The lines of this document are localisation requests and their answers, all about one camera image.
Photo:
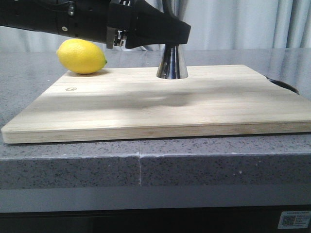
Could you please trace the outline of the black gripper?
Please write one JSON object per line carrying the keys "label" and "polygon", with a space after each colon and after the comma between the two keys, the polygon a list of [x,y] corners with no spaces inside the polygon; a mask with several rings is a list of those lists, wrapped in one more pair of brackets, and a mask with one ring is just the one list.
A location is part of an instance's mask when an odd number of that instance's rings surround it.
{"label": "black gripper", "polygon": [[144,0],[57,0],[60,35],[104,43],[113,48],[127,32],[125,47],[188,42],[191,26]]}

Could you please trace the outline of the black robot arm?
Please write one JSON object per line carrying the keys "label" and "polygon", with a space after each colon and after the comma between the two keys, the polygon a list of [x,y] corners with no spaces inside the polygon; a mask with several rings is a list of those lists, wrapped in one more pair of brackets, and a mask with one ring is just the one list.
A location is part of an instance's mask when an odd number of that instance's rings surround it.
{"label": "black robot arm", "polygon": [[145,0],[2,0],[5,27],[59,34],[132,49],[186,44],[191,26]]}

